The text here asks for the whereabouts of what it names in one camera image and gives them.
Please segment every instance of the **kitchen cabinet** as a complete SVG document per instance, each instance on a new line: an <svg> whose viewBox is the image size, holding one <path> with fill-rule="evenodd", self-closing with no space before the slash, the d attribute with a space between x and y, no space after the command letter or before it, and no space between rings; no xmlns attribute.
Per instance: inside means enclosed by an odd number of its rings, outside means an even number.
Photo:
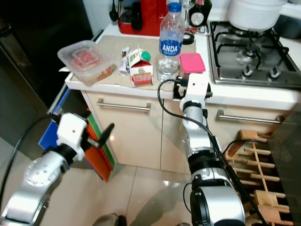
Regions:
<svg viewBox="0 0 301 226"><path fill-rule="evenodd" d="M106 128L112 122L115 124L109 143L117 162L159 170L162 108L158 100L91 91L86 93L93 108L91 110L96 113L102 128ZM100 98L106 106L97 105ZM145 108L149 105L150 110L125 108L128 106Z"/></svg>
<svg viewBox="0 0 301 226"><path fill-rule="evenodd" d="M164 105L171 112L182 115L179 102L165 99ZM209 129L214 135L217 135L222 150L236 138L240 129L268 132L276 130L279 125L252 121L220 120L217 118L219 109L224 110L225 114L229 115L271 120L275 119L277 115L286 117L289 114L289 111L215 104L207 104L206 109L208 110ZM181 119L163 112L161 170L190 174L185 152L182 148L182 139L179 132L180 124Z"/></svg>

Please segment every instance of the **blue bottle label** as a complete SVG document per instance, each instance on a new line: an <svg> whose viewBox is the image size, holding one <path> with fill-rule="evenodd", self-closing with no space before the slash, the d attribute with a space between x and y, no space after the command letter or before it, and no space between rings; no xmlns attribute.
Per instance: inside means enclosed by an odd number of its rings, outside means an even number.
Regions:
<svg viewBox="0 0 301 226"><path fill-rule="evenodd" d="M160 52L166 56L172 57L181 52L182 42L176 40L160 40Z"/></svg>

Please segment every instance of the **water bottle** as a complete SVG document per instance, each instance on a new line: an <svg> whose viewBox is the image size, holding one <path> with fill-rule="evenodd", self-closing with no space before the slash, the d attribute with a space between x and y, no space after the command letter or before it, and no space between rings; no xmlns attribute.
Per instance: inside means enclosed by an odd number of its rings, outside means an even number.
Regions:
<svg viewBox="0 0 301 226"><path fill-rule="evenodd" d="M168 14L160 25L158 79L174 79L178 73L178 61L181 52L185 22L181 16L182 5L172 2L168 5Z"/></svg>

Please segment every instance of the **wooden dish rack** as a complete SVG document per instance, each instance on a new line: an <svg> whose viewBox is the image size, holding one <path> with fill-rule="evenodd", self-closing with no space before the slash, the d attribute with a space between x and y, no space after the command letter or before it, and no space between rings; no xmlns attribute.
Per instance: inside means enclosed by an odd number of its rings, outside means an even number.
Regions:
<svg viewBox="0 0 301 226"><path fill-rule="evenodd" d="M241 130L240 136L242 142L233 145L225 153L226 159L258 205L258 209L266 222L272 226L292 226L290 209L271 152L267 150L268 145L261 144L264 149L259 149L256 147L259 144L252 142L252 147L241 148L245 143L244 139L267 142L270 133L262 134L252 130ZM244 204L244 209L247 226L261 223L249 202Z"/></svg>

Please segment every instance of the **cabinet handle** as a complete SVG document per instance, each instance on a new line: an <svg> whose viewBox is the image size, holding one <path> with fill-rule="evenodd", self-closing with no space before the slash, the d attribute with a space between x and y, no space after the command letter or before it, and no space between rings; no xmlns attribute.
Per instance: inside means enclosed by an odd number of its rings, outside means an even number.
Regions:
<svg viewBox="0 0 301 226"><path fill-rule="evenodd" d="M99 99L97 100L96 105L99 105L99 106L106 106L106 107L119 107L119 108L134 109L134 110L142 110L142 111L150 111L150 110L151 110L151 103L147 103L147 104L146 104L146 107L130 106L130 105L118 105L118 104L104 103L102 98L99 98Z"/></svg>
<svg viewBox="0 0 301 226"><path fill-rule="evenodd" d="M219 109L217 111L217 116L220 119L233 119L233 120L244 120L244 121L256 121L256 122L266 122L266 123L274 123L274 124L281 124L285 118L282 115L278 115L276 120L268 120L268 119L258 119L258 118L247 118L241 116L233 116L233 115L225 115L224 111Z"/></svg>

